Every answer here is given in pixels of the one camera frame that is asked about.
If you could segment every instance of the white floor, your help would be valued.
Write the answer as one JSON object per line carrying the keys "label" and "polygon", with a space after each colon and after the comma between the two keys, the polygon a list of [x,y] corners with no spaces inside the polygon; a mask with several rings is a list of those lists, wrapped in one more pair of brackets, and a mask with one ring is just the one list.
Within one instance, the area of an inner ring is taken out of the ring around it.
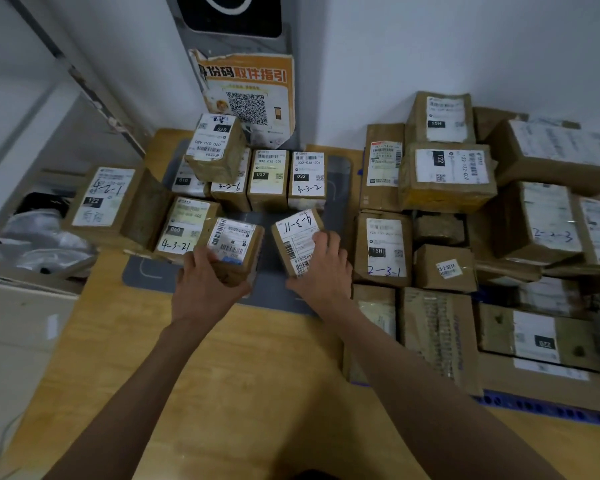
{"label": "white floor", "polygon": [[18,427],[74,303],[0,288],[0,453]]}

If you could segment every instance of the qr code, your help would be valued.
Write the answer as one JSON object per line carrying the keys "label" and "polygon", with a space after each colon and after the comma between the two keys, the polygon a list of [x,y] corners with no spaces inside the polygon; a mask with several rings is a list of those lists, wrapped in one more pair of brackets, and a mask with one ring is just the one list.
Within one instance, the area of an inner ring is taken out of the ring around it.
{"label": "qr code", "polygon": [[245,123],[254,125],[264,125],[267,122],[267,110],[264,106],[264,96],[262,94],[229,93],[229,105],[234,116],[237,116]]}

